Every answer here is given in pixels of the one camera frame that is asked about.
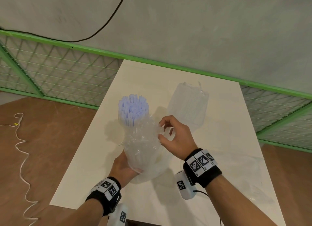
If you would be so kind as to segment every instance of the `wooden floor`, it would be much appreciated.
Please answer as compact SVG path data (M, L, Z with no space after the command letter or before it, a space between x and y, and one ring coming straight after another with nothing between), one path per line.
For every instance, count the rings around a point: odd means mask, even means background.
M24 113L18 135L27 140L20 149L30 153L22 175L32 185L28 198L40 201L26 215L39 217L37 226L55 225L73 210L49 202L96 111L28 97L1 105L0 124L14 124L18 112ZM27 226L28 187L18 176L26 155L14 148L14 131L0 126L0 225ZM312 154L268 145L262 151L287 226L311 225Z

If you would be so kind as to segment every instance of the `black wristband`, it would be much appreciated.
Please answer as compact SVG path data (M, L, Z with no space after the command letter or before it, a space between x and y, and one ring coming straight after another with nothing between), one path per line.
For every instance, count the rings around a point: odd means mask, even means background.
M199 183L203 188L205 188L214 178L222 174L221 170L217 167L214 158L207 150L203 149L195 149L190 153L185 159L183 169L191 183Z
M85 201L89 199L98 200L103 206L103 216L108 215L115 211L115 208L121 199L120 189L120 183L116 178L107 177L92 188L90 195Z

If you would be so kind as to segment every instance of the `white tabletop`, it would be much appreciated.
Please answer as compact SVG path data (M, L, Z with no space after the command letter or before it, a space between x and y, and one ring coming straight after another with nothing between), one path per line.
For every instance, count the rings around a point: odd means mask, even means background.
M246 190L246 196L255 192L254 203L276 224L285 225L239 84L127 60L123 61L50 204L77 209L90 189L108 175L122 151L117 146L123 140L117 116L118 101L123 96L144 96L150 114L160 119L166 115L170 98L181 82L194 86L200 82L210 95L204 125L193 133L197 145L215 154L230 181L243 179L256 186L261 194L252 189ZM129 207L127 218L164 226L218 225L219 217L208 197L198 193L191 200L182 199L174 181L174 174L181 167L182 161L173 157L163 175L122 189L121 202Z

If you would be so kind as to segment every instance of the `gray wall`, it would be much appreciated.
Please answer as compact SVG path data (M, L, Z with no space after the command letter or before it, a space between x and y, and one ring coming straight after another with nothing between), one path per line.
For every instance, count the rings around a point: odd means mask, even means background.
M0 25L88 37L120 0L0 0ZM82 45L312 93L312 0L125 0Z

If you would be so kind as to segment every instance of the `hand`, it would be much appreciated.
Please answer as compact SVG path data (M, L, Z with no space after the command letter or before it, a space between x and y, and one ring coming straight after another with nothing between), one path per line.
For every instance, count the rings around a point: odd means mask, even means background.
M163 117L159 125L164 125L164 130L167 127L173 127L170 130L170 135L175 130L175 136L172 141L169 141L162 134L158 135L158 139L169 152L179 159L185 160L193 150L198 148L189 127L179 122L173 115Z
M109 177L116 178L121 188L124 188L138 173L129 168L128 159L124 151L115 158Z

